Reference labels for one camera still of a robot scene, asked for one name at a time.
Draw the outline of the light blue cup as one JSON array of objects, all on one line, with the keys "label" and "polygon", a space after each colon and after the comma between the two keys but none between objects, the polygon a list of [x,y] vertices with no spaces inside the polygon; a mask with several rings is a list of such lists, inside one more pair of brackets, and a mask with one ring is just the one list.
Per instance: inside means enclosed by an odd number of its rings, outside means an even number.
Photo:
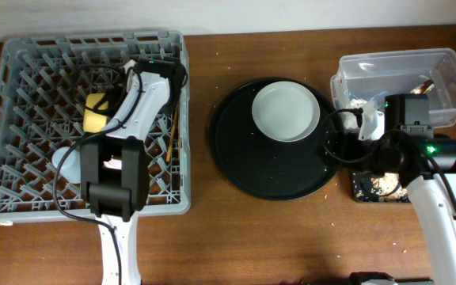
[{"label": "light blue cup", "polygon": [[[58,167],[61,159],[68,150],[69,147],[61,147],[54,152],[52,164],[55,168]],[[62,168],[58,171],[58,174],[71,184],[81,183],[81,155],[78,150],[73,150],[67,156]]]}]

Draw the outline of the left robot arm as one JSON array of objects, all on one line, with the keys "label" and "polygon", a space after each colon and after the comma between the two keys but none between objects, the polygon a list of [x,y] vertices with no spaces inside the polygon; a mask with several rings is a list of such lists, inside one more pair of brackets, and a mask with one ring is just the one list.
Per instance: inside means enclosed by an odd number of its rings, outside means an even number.
[{"label": "left robot arm", "polygon": [[122,83],[89,107],[107,121],[80,146],[81,190],[101,234],[102,282],[140,284],[137,226],[150,190],[145,141],[156,116],[177,107],[187,71],[171,57],[130,61],[121,71]]}]

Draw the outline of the food scraps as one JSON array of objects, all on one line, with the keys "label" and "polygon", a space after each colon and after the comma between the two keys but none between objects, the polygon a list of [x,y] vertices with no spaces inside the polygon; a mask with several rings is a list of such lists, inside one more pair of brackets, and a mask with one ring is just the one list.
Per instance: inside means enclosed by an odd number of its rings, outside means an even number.
[{"label": "food scraps", "polygon": [[386,173],[384,177],[371,178],[370,193],[378,198],[400,200],[407,197],[407,190],[401,186],[399,175]]}]

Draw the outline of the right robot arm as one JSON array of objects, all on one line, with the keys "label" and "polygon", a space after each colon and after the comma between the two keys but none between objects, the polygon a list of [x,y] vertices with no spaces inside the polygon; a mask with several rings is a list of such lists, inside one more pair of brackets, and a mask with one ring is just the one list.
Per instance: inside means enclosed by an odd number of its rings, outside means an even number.
[{"label": "right robot arm", "polygon": [[368,146],[353,136],[337,135],[341,151],[336,154],[325,125],[340,113],[328,114],[318,128],[326,154],[355,172],[396,173],[419,219],[433,282],[456,284],[456,140],[434,134],[428,96],[389,95],[383,135]]}]

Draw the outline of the wooden chopstick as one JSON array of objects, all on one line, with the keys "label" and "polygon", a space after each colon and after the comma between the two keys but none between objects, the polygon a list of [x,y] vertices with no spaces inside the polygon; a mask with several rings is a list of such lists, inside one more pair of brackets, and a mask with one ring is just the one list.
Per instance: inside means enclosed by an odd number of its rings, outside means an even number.
[{"label": "wooden chopstick", "polygon": [[176,108],[173,116],[173,124],[171,128],[171,133],[170,133],[170,139],[169,139],[169,145],[167,149],[167,154],[166,154],[166,162],[170,163],[172,161],[172,156],[173,156],[173,141],[178,125],[178,120],[179,120],[179,107]]}]

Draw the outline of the gold snack wrapper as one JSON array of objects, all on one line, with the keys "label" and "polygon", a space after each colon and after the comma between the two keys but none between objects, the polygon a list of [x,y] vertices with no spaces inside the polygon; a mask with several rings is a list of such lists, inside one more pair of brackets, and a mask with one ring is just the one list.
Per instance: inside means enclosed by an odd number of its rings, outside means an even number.
[{"label": "gold snack wrapper", "polygon": [[410,93],[414,94],[428,94],[435,88],[435,83],[433,80],[428,79],[427,81],[423,82],[422,84],[418,85],[414,89],[410,91]]}]

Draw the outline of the round black serving tray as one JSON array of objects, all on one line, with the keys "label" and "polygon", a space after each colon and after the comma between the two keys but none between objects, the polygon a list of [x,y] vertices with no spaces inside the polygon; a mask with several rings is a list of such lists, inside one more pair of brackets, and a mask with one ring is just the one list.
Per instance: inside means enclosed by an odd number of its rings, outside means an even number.
[{"label": "round black serving tray", "polygon": [[263,200],[296,200],[326,185],[340,163],[326,154],[318,130],[297,142],[278,142],[258,130],[251,114],[257,93],[286,78],[260,78],[230,91],[212,116],[211,155],[241,191]]}]

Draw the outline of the yellow bowl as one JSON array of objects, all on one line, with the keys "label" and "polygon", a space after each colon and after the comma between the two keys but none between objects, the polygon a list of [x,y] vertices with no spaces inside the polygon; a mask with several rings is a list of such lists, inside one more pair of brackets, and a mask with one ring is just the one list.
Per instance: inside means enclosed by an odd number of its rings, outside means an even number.
[{"label": "yellow bowl", "polygon": [[[95,104],[99,103],[103,96],[103,93],[91,93],[86,98],[85,106],[94,108]],[[97,133],[106,126],[107,122],[107,116],[86,109],[84,112],[83,131]]]}]

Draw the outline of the white tissue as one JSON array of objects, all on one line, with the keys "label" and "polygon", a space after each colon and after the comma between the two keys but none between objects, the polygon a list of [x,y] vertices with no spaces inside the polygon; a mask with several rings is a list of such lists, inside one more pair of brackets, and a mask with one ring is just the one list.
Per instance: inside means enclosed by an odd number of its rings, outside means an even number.
[{"label": "white tissue", "polygon": [[367,100],[353,98],[349,101],[349,108],[361,108],[363,110],[368,110],[373,107],[373,104]]}]

